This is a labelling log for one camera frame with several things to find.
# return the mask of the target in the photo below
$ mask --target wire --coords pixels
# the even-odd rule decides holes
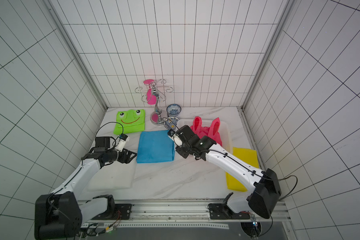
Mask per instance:
[[[113,139],[113,143],[112,143],[112,146],[113,146],[113,147],[110,148],[110,149],[108,149],[107,151],[114,150],[115,147],[116,147],[117,145],[119,145],[119,142],[120,142],[120,136],[116,137],[116,139],[115,139],[114,137],[110,137],[110,138]]]
[[[91,230],[91,232],[90,232],[90,233],[88,233],[89,228],[90,228],[91,226],[94,226],[94,225],[96,225],[96,228],[94,228],[93,230]],[[99,225],[99,223],[98,223],[98,222],[95,222],[95,223],[91,223],[91,224],[89,224],[89,225],[87,226],[86,231],[84,232],[84,236],[83,236],[83,238],[85,238],[86,236],[95,237],[95,236],[96,236],[96,234],[95,234],[95,235],[93,235],[93,233],[94,233],[94,232],[96,232],[96,229],[97,229],[97,226],[98,226],[98,225]]]
[[[109,228],[111,228],[118,220],[119,220],[119,223],[117,224],[116,227],[119,226],[119,224],[120,224],[120,222],[121,222],[121,212],[120,212],[120,210],[118,210],[117,212],[119,213],[119,215],[117,216],[117,220],[116,220],[114,223],[112,223],[111,225],[109,225],[109,226],[105,229],[106,231],[107,231]]]
[[[70,221],[71,219],[70,219],[65,213],[63,213],[62,211],[60,211],[60,209],[58,209],[57,207],[55,207],[55,206],[51,203],[51,197],[52,197],[53,195],[55,195],[55,193],[51,193],[51,194],[49,195],[49,197],[47,198],[47,202],[48,202],[49,205],[51,205],[51,209],[52,209],[52,208],[56,209],[58,212],[60,212],[62,215],[64,215],[66,218],[68,218],[68,220]]]
[[[290,194],[291,194],[291,192],[295,189],[296,185],[298,185],[298,177],[297,177],[297,176],[295,176],[295,175],[291,175],[291,177],[292,177],[292,176],[296,178],[296,183],[295,183],[295,185],[293,186],[292,190],[288,192],[288,194],[287,194],[287,195],[283,196],[283,197],[282,197],[282,198],[280,198],[278,201],[281,201],[281,200],[285,199],[286,197],[291,196],[291,195],[290,195]]]
[[[260,176],[258,175],[257,173],[255,173],[254,171],[251,171],[249,168],[241,165],[239,162],[237,162],[235,159],[233,159],[232,157],[228,156],[228,153],[222,153],[221,151],[217,151],[217,150],[213,150],[213,149],[207,149],[207,150],[202,150],[200,152],[207,152],[207,151],[214,151],[214,152],[218,152],[224,156],[227,156],[229,157],[230,159],[234,160],[237,164],[239,164],[240,166],[244,167],[245,169],[247,169],[249,172],[251,172],[252,174],[258,176],[258,177],[261,177],[262,179],[265,179],[265,180],[270,180],[270,181],[281,181],[281,180],[287,180],[288,178],[290,177],[295,177],[297,179],[297,177],[295,175],[289,175],[288,177],[285,177],[285,178],[282,178],[282,179],[270,179],[270,178],[266,178],[266,177],[263,177],[263,176]]]
[[[97,133],[100,131],[100,129],[101,129],[102,127],[104,127],[105,125],[107,125],[108,123],[112,123],[112,122],[107,122],[106,124],[104,124],[103,126],[101,126],[101,127],[99,128],[99,130],[96,132],[96,135],[97,135]],[[124,127],[123,127],[123,125],[122,125],[120,122],[113,122],[113,123],[118,123],[118,124],[121,125],[121,128],[122,128],[121,134],[123,134],[123,133],[124,133]]]
[[[262,233],[262,234],[258,235],[257,237],[264,236],[264,235],[265,235],[267,232],[269,232],[269,230],[271,229],[271,227],[272,227],[272,225],[273,225],[273,218],[272,218],[272,216],[270,216],[270,217],[271,217],[271,220],[272,220],[271,226],[268,228],[268,230],[267,230],[265,233]]]

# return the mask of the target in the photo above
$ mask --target blue cloth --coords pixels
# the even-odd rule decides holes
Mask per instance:
[[[141,132],[137,163],[170,162],[175,158],[174,142],[167,135],[168,130]]]

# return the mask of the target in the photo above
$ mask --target silver stand base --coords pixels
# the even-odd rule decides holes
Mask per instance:
[[[163,125],[164,124],[164,119],[161,117],[160,114],[153,112],[151,114],[151,122],[155,125]]]

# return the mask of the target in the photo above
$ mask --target yellow cloth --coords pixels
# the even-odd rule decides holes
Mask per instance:
[[[247,164],[259,168],[259,162],[257,161],[257,153],[255,150],[247,148],[233,148],[233,155]],[[227,187],[230,190],[246,192],[247,189],[238,180],[232,177],[227,172],[225,173],[227,179]]]

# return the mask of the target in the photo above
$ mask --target metal frame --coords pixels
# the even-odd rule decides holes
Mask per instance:
[[[283,222],[285,234],[289,240],[297,240],[291,222]]]
[[[252,149],[256,150],[256,152],[257,152],[257,159],[258,159],[258,162],[260,164],[260,168],[262,170],[265,170],[265,169],[267,169],[267,167],[265,165],[265,162],[263,161],[263,158],[261,156],[259,148],[257,147],[256,141],[254,140],[251,128],[249,127],[249,124],[248,124],[247,117],[245,116],[245,114],[244,114],[243,110],[241,109],[241,107],[238,106],[237,111],[239,112],[241,123],[243,124],[245,133],[247,134],[248,142],[250,142],[250,145],[251,145]]]
[[[226,228],[229,222],[252,222],[243,220],[211,220],[208,204],[221,203],[223,199],[168,199],[168,200],[115,200],[116,204],[132,204],[129,220],[123,220],[118,227],[217,227]],[[253,213],[259,222],[270,222]],[[278,202],[272,212],[274,222],[290,222],[291,219],[284,202]],[[90,223],[98,222],[99,228],[105,228],[114,223],[114,220],[90,220],[83,223],[87,227]]]
[[[87,68],[85,67],[85,64],[83,60],[81,59],[81,56],[79,55],[79,52],[77,51],[75,45],[73,44],[71,38],[69,37],[65,27],[62,24],[62,21],[58,14],[56,13],[56,9],[53,6],[53,4],[49,0],[42,0],[44,3],[44,6],[48,10],[48,12],[51,15],[51,18],[53,19],[56,29],[59,31],[60,35],[62,36],[64,42],[68,46],[71,54],[73,55],[73,58],[76,60],[77,64],[79,65],[80,70],[82,73],[84,73],[85,78],[87,79],[87,82],[91,86],[93,92],[95,93],[97,99],[100,100],[102,108],[106,111],[108,109],[106,102],[104,101],[103,97],[101,96],[99,90],[96,87],[95,82],[93,81],[91,75],[89,74]]]
[[[274,49],[274,47],[276,45],[276,42],[277,42],[279,36],[281,35],[281,32],[283,31],[283,28],[285,26],[287,18],[289,17],[289,14],[290,14],[295,2],[296,2],[296,0],[288,0],[287,4],[284,7],[283,13],[281,14],[281,17],[280,17],[280,19],[279,19],[279,21],[277,23],[277,28],[274,31],[273,35],[272,35],[272,38],[271,38],[271,41],[268,44],[267,50],[265,51],[264,58],[261,60],[260,67],[257,70],[257,72],[255,74],[255,78],[254,78],[253,82],[251,83],[250,90],[248,91],[248,94],[245,97],[244,104],[241,106],[242,109],[245,109],[247,107],[248,101],[249,101],[249,99],[251,98],[251,96],[253,94],[254,87],[259,82],[259,78],[260,78],[261,74],[264,71],[265,64],[269,60],[271,52],[273,51],[273,49]]]

